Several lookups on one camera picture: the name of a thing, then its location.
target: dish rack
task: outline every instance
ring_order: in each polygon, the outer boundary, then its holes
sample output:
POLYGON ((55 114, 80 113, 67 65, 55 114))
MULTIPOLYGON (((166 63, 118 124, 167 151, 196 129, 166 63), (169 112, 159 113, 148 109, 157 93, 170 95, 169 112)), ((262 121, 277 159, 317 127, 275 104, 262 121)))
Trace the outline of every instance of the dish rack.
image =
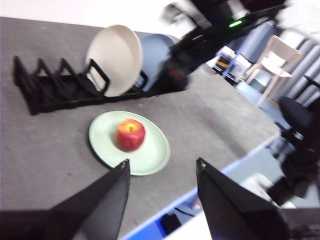
POLYGON ((91 59, 83 72, 75 73, 70 64, 62 58, 60 66, 54 73, 49 71, 44 60, 39 58, 37 68, 33 73, 28 73, 18 56, 14 57, 14 83, 17 85, 27 102, 31 115, 48 113, 61 109, 74 109, 87 105, 100 105, 114 103, 129 99, 152 97, 164 93, 177 92, 184 89, 174 87, 161 87, 163 84, 154 84, 148 92, 142 89, 148 81, 148 76, 141 70, 140 75, 143 82, 139 87, 135 85, 119 96, 104 96, 110 84, 110 79, 99 65, 91 59), (87 73, 94 68, 105 80, 105 86, 98 91, 87 73))

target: green light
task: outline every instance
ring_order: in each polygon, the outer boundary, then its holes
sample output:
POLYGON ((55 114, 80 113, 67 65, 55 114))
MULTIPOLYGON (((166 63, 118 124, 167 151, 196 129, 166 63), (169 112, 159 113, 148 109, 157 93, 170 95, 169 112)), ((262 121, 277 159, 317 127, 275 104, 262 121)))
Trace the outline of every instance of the green light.
POLYGON ((243 23, 242 20, 235 21, 235 22, 233 22, 233 23, 231 23, 231 24, 229 25, 229 28, 233 28, 233 27, 238 26, 238 25, 240 25, 240 24, 242 24, 242 23, 243 23))

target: gray table surface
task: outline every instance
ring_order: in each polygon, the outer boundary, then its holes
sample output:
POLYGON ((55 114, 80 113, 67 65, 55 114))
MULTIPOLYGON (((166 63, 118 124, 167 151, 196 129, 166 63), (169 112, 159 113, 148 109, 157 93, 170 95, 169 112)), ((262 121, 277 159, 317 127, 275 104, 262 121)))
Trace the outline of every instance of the gray table surface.
POLYGON ((79 72, 99 30, 1 18, 1 209, 50 208, 108 172, 88 147, 88 127, 106 111, 130 111, 162 129, 171 157, 162 171, 131 178, 123 236, 196 186, 198 157, 222 169, 279 130, 206 65, 191 75, 192 84, 184 92, 31 116, 13 83, 13 56, 28 71, 35 69, 37 58, 52 71, 66 58, 79 72))

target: apple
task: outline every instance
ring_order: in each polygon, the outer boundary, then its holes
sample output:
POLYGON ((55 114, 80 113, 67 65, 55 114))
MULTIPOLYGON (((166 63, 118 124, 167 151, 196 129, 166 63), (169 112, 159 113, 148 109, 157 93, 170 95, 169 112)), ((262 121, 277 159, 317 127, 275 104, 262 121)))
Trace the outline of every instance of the apple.
POLYGON ((134 151, 141 146, 145 134, 145 127, 140 122, 134 119, 126 119, 116 129, 116 145, 125 152, 134 151))

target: cable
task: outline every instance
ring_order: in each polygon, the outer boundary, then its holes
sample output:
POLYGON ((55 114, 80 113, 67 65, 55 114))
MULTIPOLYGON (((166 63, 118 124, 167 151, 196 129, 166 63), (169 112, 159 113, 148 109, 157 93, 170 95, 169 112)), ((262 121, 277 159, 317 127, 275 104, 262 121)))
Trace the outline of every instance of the cable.
POLYGON ((190 216, 190 217, 194 217, 194 216, 195 216, 195 215, 192 215, 192 214, 187 213, 187 212, 185 212, 185 211, 182 211, 182 210, 180 210, 180 209, 179 209, 179 208, 177 208, 177 207, 175 207, 174 209, 175 209, 175 210, 177 210, 179 213, 182 213, 182 214, 188 215, 188 216, 190 216))

